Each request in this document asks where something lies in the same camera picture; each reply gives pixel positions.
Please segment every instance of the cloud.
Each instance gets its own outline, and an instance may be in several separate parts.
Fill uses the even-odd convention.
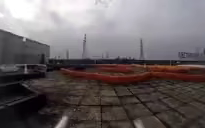
[[[0,0],[0,28],[51,45],[51,56],[177,59],[178,51],[205,47],[205,0]]]

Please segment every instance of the building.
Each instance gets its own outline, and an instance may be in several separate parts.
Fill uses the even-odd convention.
[[[50,46],[0,30],[0,64],[46,63]]]

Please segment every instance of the rooftop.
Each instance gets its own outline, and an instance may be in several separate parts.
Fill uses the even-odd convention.
[[[69,128],[205,128],[205,82],[153,79],[109,85],[50,72],[32,80],[49,104],[39,111],[48,126],[62,115]]]

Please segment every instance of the gray floor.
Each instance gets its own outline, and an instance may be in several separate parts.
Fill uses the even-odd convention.
[[[151,80],[108,85],[71,79],[59,72],[31,81],[47,94],[39,114],[49,127],[64,114],[70,128],[205,128],[205,83]]]

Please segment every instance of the tower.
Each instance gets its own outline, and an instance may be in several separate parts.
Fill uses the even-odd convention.
[[[109,59],[109,52],[106,52],[106,59]]]
[[[69,59],[69,50],[68,49],[66,50],[66,59],[67,60]]]
[[[145,60],[142,39],[140,39],[140,57],[139,57],[139,60]]]
[[[86,59],[86,34],[84,35],[84,39],[83,39],[83,54],[82,54],[82,59]]]

